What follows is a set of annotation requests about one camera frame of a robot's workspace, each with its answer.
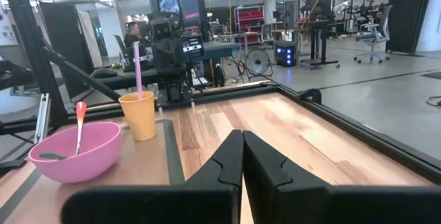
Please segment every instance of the gray floor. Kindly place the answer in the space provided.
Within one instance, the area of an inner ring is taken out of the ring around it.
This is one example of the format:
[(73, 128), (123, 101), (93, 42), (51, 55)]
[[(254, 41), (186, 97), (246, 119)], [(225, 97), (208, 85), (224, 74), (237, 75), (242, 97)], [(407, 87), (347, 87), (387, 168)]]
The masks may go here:
[[(438, 131), (441, 108), (425, 103), (427, 97), (441, 94), (441, 81), (420, 76), (441, 70), (441, 52), (419, 53), (415, 57), (391, 54), (391, 60), (383, 64), (376, 60), (369, 63), (369, 58), (364, 58), (361, 64), (353, 61), (357, 54), (367, 50), (369, 48), (364, 43), (352, 38), (332, 39), (328, 41), (327, 58), (339, 60), (340, 68), (326, 65), (311, 71), (300, 66), (274, 66), (273, 79), (297, 91), (321, 89), (325, 105), (441, 159), (441, 133)], [(384, 46), (378, 46), (377, 50), (384, 50)], [(308, 51), (305, 42), (302, 52)], [(108, 59), (105, 63), (111, 64), (113, 60)], [(228, 65), (228, 61), (224, 65), (227, 78), (237, 75), (234, 65)], [(65, 99), (65, 89), (61, 91)], [(93, 92), (85, 101), (91, 105), (110, 99), (100, 92)], [(72, 105), (66, 103), (66, 106), (71, 108)], [(19, 144), (15, 138), (12, 139), (0, 143), (0, 158)]]

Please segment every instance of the orange cup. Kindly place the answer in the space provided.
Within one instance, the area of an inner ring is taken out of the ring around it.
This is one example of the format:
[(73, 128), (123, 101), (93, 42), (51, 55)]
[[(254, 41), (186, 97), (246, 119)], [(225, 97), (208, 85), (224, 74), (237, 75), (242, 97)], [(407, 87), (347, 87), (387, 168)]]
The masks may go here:
[(144, 91), (143, 98), (138, 100), (138, 92), (134, 92), (118, 100), (134, 140), (146, 141), (153, 138), (156, 135), (154, 93)]

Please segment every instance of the black metal frame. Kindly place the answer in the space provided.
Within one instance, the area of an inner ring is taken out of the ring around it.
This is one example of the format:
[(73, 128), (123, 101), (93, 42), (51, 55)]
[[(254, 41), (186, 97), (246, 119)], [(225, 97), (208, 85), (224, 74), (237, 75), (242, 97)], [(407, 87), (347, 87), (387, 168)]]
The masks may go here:
[[(16, 17), (17, 26), (23, 37), (23, 44), (30, 55), (32, 69), (36, 76), (42, 92), (48, 92), (52, 96), (50, 133), (55, 132), (63, 125), (75, 124), (76, 116), (74, 113), (68, 114), (65, 111), (61, 100), (55, 77), (49, 64), (49, 60), (44, 57), (43, 44), (37, 30), (34, 15), (31, 11), (29, 0), (9, 0), (12, 13)], [(195, 98), (195, 104), (212, 103), (230, 99), (256, 96), (259, 94), (280, 93), (291, 99), (298, 105), (313, 112), (319, 117), (337, 126), (341, 130), (349, 133), (353, 137), (366, 143), (372, 148), (386, 154), (397, 162), (410, 168), (416, 173), (426, 177), (434, 183), (441, 183), (441, 161), (423, 154), (399, 141), (378, 133), (363, 124), (350, 119), (326, 106), (320, 104), (321, 94), (317, 90), (310, 90), (299, 94), (284, 85), (276, 82), (266, 82), (257, 85), (249, 85), (242, 88), (232, 88), (222, 92), (206, 92), (203, 97)], [(121, 106), (117, 105), (110, 108), (96, 109), (88, 111), (86, 121), (97, 121), (123, 116)], [(0, 129), (0, 135), (13, 134), (34, 130), (37, 124), (36, 119), (27, 119), (4, 123)]]

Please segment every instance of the fan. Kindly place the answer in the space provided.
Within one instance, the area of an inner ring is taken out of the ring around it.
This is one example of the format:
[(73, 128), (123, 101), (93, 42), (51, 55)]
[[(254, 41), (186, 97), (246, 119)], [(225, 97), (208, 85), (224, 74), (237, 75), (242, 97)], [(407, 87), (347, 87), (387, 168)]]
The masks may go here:
[[(268, 69), (271, 69), (271, 74), (265, 74)], [(273, 68), (271, 66), (268, 53), (261, 48), (254, 48), (248, 52), (245, 57), (245, 69), (248, 78), (252, 77), (270, 77), (273, 75)]]

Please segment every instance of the person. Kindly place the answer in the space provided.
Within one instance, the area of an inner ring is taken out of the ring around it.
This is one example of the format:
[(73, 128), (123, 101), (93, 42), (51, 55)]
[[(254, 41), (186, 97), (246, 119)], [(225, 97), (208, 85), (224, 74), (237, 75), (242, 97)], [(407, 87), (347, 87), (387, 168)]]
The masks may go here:
[(143, 44), (147, 43), (148, 37), (141, 38), (141, 31), (135, 21), (128, 23), (127, 27), (127, 34), (124, 36), (124, 45), (127, 49), (131, 48), (136, 41), (140, 41)]

